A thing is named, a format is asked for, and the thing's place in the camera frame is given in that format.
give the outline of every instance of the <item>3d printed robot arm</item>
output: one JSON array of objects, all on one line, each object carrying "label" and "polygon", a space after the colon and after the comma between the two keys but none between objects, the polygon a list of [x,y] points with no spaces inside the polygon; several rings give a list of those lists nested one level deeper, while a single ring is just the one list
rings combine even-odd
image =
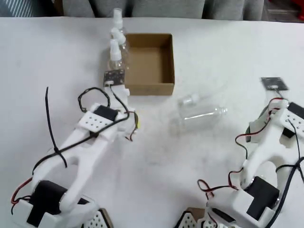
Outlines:
[{"label": "3d printed robot arm", "polygon": [[[13,219],[22,227],[80,227],[88,219],[95,217],[99,206],[83,196],[84,187],[116,136],[119,133],[130,134],[134,128],[134,119],[128,118],[133,110],[126,107],[129,90],[124,87],[123,71],[106,72],[104,79],[111,107],[94,104],[59,148],[62,151],[70,145],[85,141],[90,135],[94,136],[90,137],[90,143],[80,143],[62,154],[67,165],[78,166],[74,182],[70,188],[65,189],[48,181],[51,173],[64,168],[60,156],[53,156],[42,162],[32,177],[29,202],[21,199],[14,208]],[[104,221],[104,216],[102,217],[103,221],[99,218],[96,224],[99,222],[103,224],[102,227],[111,227]]]},{"label": "3d printed robot arm", "polygon": [[281,165],[294,165],[299,161],[294,136],[296,134],[299,140],[304,138],[304,109],[284,99],[278,100],[276,112],[270,112],[270,118],[266,112],[250,123],[251,132],[265,128],[251,136],[251,142],[258,143],[258,147],[243,164],[241,188],[219,190],[221,192],[208,201],[208,212],[226,226],[270,227],[269,222],[275,220],[277,208],[283,205],[281,201],[292,168],[277,171],[276,187],[255,176],[260,165],[266,161],[272,162],[277,169]]}]

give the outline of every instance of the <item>brown box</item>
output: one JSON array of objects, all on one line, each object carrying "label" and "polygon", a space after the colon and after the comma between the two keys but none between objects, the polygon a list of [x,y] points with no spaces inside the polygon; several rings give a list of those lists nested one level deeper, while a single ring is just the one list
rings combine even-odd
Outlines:
[{"label": "brown box", "polygon": [[130,45],[125,86],[131,95],[171,95],[174,61],[171,34],[127,34]]}]

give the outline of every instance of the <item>white bottle cap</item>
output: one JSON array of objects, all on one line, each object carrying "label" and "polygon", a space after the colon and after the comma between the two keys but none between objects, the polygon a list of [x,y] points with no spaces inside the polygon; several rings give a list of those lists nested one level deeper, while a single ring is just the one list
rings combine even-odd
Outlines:
[{"label": "white bottle cap", "polygon": [[113,10],[113,24],[115,28],[121,29],[123,27],[123,11],[120,8]]},{"label": "white bottle cap", "polygon": [[112,34],[114,39],[117,39],[119,45],[122,45],[122,44],[125,43],[125,40],[126,40],[125,36],[122,32],[120,32],[118,30],[118,28],[111,29],[111,34]]},{"label": "white bottle cap", "polygon": [[122,53],[116,39],[110,41],[110,59],[111,61],[119,61],[122,59]]}]

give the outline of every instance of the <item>white tabletop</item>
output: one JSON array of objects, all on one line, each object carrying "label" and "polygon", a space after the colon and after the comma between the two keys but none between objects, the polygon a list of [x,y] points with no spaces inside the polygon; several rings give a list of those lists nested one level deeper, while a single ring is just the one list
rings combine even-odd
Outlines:
[{"label": "white tabletop", "polygon": [[[223,185],[228,171],[241,166],[244,151],[234,138],[265,106],[260,77],[282,77],[290,87],[288,98],[304,105],[304,25],[162,18],[124,22],[129,32],[173,34],[176,85],[172,96],[130,97],[141,129],[134,142],[121,140],[121,150],[112,147],[85,194],[107,209],[116,228],[169,228],[187,207],[204,207],[197,179]],[[54,136],[61,144],[82,116],[77,96],[102,84],[110,28],[110,19],[0,18],[2,227],[15,227],[10,197],[52,146],[46,87]],[[212,94],[208,101],[227,107],[228,114],[209,131],[171,135],[176,99],[195,91]],[[100,97],[88,95],[84,103]],[[304,226],[303,190],[296,173],[276,228]]]}]

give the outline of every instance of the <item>small circuit board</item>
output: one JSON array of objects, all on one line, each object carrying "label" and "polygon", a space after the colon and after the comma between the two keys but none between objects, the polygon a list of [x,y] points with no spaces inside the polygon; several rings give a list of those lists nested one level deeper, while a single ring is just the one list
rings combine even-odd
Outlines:
[{"label": "small circuit board", "polygon": [[288,87],[280,77],[262,77],[261,82],[268,91],[286,91]]},{"label": "small circuit board", "polygon": [[104,87],[124,85],[124,70],[109,70],[104,73]]}]

